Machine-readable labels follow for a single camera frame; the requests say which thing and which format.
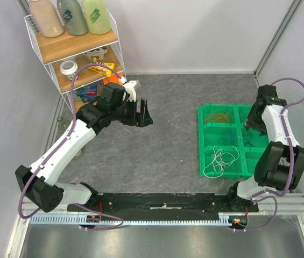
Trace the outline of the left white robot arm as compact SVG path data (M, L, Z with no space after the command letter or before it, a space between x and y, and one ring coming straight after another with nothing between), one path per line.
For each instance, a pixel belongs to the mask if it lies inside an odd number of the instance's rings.
M85 211L97 207L96 191L86 183L61 184L58 178L64 168L88 142L113 121L126 126L145 127L153 124L147 100L137 101L139 81L124 85L108 83L100 96L83 105L63 135L29 167L19 166L15 172L23 197L40 210L50 212L60 204L78 203Z

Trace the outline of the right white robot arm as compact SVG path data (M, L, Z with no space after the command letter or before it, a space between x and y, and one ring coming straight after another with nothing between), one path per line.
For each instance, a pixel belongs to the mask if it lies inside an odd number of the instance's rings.
M288 120L290 104L279 98L275 85L258 88L244 127L267 135L269 143L258 160L254 175L235 183L226 197L227 208L239 211L261 202L261 195L283 197L296 189L304 172L304 148L296 140Z

